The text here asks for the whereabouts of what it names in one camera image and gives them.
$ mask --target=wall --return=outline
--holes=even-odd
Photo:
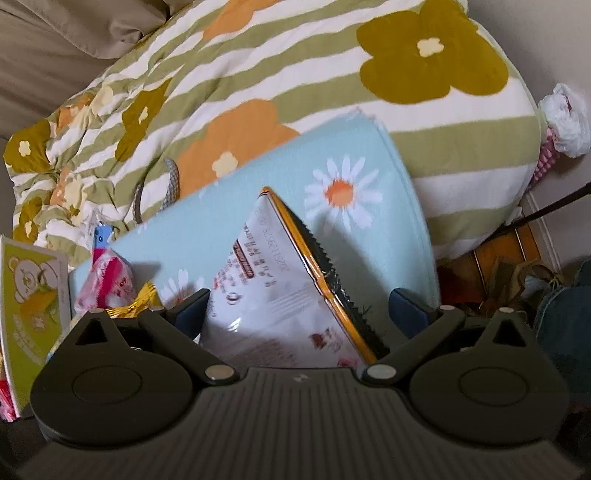
[[[589,0],[468,0],[469,13],[503,47],[536,101],[566,83],[591,110],[591,2]],[[525,210],[544,207],[591,181],[591,155],[561,158],[526,198]],[[545,260],[571,274],[591,255],[591,197],[533,226]]]

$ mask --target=bed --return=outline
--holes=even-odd
[[[11,137],[13,237],[76,267],[92,216],[124,235],[357,110],[398,147],[437,258],[511,214],[545,131],[515,67],[456,0],[195,1]]]

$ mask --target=snack bag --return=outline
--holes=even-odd
[[[351,367],[388,353],[301,221],[264,188],[213,280],[199,345],[249,367]]]
[[[135,300],[131,268],[110,249],[94,262],[74,303],[76,313],[124,307]]]

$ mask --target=pink wrapper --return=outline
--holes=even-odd
[[[92,269],[74,303],[76,313],[90,309],[124,307],[135,300],[131,268],[115,252],[107,249]]]

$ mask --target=white daisy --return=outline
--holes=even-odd
[[[369,188],[378,178],[378,169],[358,180],[364,165],[365,159],[360,158],[351,168],[349,157],[344,157],[339,172],[333,159],[329,158],[326,162],[327,173],[314,169],[313,175],[317,183],[306,187],[304,207],[308,220],[313,220],[318,215],[326,216],[325,235],[331,233],[339,214],[348,232],[351,231],[350,219],[361,229],[371,226],[373,218],[363,204],[382,202],[382,193]]]
[[[169,278],[168,285],[160,289],[160,300],[166,308],[171,309],[203,288],[203,284],[203,277],[199,277],[195,282],[189,282],[189,272],[179,270],[178,283],[176,284],[172,278]]]

